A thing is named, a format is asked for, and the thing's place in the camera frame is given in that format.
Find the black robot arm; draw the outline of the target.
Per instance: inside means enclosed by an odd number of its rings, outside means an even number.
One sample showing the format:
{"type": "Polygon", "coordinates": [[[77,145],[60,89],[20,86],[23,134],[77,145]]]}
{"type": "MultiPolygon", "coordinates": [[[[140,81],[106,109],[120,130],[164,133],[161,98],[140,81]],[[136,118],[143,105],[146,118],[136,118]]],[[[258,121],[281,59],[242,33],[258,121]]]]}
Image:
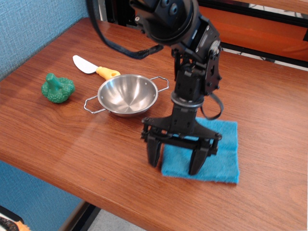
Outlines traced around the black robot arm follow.
{"type": "Polygon", "coordinates": [[[214,94],[221,80],[219,32],[200,14],[195,0],[132,0],[130,5],[137,12],[135,21],[142,32],[169,46],[175,59],[172,114],[142,120],[149,163],[157,165],[162,144],[183,147],[192,151],[189,174],[195,175],[205,160],[217,153],[222,138],[196,121],[206,96],[219,102],[214,94]]]}

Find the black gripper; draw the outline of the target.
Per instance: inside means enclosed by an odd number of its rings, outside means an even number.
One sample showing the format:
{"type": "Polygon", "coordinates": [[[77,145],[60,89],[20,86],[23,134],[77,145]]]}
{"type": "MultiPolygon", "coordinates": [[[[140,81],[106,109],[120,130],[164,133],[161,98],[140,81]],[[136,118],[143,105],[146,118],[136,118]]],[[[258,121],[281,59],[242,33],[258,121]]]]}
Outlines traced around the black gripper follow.
{"type": "Polygon", "coordinates": [[[217,154],[218,141],[222,135],[201,126],[196,121],[198,109],[203,107],[204,96],[188,101],[172,95],[172,114],[167,117],[142,119],[141,137],[147,142],[149,164],[156,167],[162,143],[192,149],[189,174],[196,175],[206,159],[217,154]]]}

